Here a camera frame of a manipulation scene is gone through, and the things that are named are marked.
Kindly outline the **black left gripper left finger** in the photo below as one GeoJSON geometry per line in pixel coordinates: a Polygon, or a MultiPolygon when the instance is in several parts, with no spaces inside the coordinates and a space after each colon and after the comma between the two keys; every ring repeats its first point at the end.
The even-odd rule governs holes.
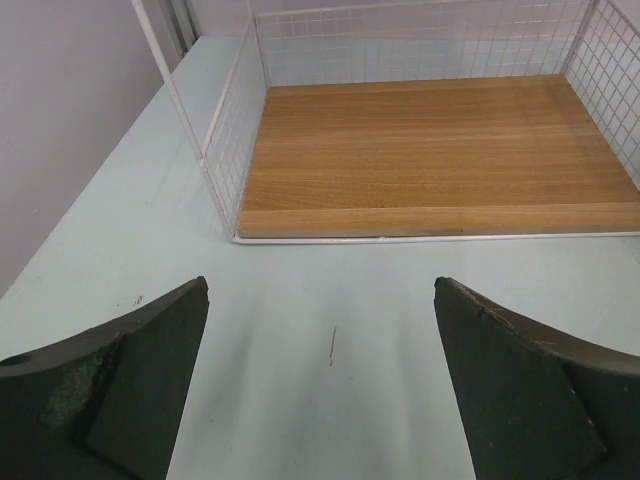
{"type": "Polygon", "coordinates": [[[2,360],[2,478],[166,478],[208,309],[197,277],[2,360]]]}

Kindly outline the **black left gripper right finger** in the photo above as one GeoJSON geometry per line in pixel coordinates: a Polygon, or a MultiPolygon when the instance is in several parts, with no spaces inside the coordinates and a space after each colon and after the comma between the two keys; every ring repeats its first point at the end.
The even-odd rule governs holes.
{"type": "Polygon", "coordinates": [[[478,479],[636,479],[639,359],[435,282],[434,309],[478,479]]]}

